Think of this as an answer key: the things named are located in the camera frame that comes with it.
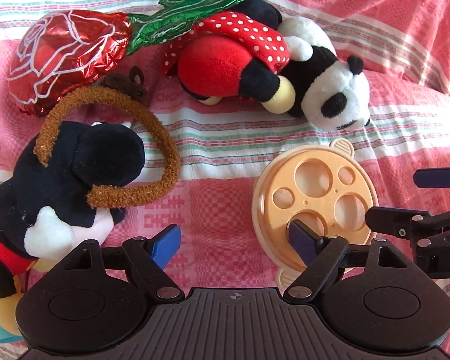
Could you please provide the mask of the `beige round plastic lid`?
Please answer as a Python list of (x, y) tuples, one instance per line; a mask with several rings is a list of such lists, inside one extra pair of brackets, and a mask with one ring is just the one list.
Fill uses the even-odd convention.
[(328, 146), (301, 145), (273, 159), (255, 181), (253, 228), (279, 268), (275, 283), (280, 290), (305, 270), (288, 242), (289, 221), (300, 219), (320, 236), (342, 236), (351, 244), (367, 245), (373, 238), (365, 213), (378, 197), (353, 156), (352, 143), (343, 137)]

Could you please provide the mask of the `mickey mouse plush toy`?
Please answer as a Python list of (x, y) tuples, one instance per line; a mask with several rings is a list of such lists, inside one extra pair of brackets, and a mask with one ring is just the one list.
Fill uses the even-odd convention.
[(125, 216), (123, 208), (88, 205), (91, 186), (71, 170), (80, 134), (103, 124), (64, 123), (47, 166), (30, 142), (0, 184), (0, 326), (11, 335), (19, 333), (15, 309), (23, 295), (16, 277), (39, 260), (59, 261), (86, 239), (104, 242)]

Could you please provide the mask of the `brown fuzzy headband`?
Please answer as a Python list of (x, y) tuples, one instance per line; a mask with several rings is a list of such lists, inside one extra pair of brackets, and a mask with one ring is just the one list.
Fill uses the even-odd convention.
[(91, 186), (87, 194), (91, 207), (116, 209), (147, 205), (169, 193), (178, 181), (180, 159), (176, 145), (158, 118), (141, 103), (147, 98), (143, 83), (141, 70), (133, 67), (127, 76), (110, 73), (99, 85), (71, 91), (50, 111), (35, 141), (34, 154), (47, 166), (60, 128), (65, 125), (63, 119), (74, 108), (88, 104), (115, 107), (148, 129), (165, 158), (165, 170), (154, 183), (128, 188), (145, 165), (141, 139), (121, 124), (85, 127), (77, 141), (71, 170)]

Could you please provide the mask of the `pink patterned bed sheet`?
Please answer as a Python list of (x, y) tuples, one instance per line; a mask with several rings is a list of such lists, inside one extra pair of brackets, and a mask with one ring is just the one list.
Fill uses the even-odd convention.
[[(355, 157), (379, 202), (441, 213), (450, 189), (419, 189), (416, 169), (450, 166), (450, 0), (266, 0), (284, 15), (316, 20), (341, 58), (360, 56), (370, 82), (370, 124), (350, 133)], [(41, 16), (66, 8), (153, 14), (159, 0), (0, 0), (0, 182), (38, 132), (9, 95), (5, 74), (14, 48)], [(257, 242), (251, 219), (255, 179), (269, 161), (301, 144), (325, 145), (323, 133), (254, 102), (230, 99), (206, 107), (159, 68), (161, 49), (126, 58), (145, 76), (148, 104), (169, 129), (182, 158), (180, 182), (153, 205), (128, 212), (109, 245), (167, 224), (182, 229), (182, 245), (167, 268), (184, 289), (268, 287), (275, 265)]]

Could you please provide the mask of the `minnie mouse plush toy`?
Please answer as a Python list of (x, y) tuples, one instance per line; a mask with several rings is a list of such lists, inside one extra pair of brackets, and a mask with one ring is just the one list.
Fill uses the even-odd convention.
[(161, 67), (206, 105), (250, 98), (270, 113), (303, 117), (325, 131), (362, 128), (371, 117), (362, 59), (339, 60), (313, 20), (283, 18), (263, 0), (200, 20), (168, 43)]

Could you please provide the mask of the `red rose foil balloon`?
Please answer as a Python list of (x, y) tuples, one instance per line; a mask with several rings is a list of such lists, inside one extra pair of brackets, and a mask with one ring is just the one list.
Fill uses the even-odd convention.
[(244, 0), (160, 0), (161, 10), (103, 13), (58, 10), (38, 19), (17, 45), (6, 80), (17, 108), (45, 116), (61, 98), (88, 86), (141, 47), (189, 33), (215, 13)]

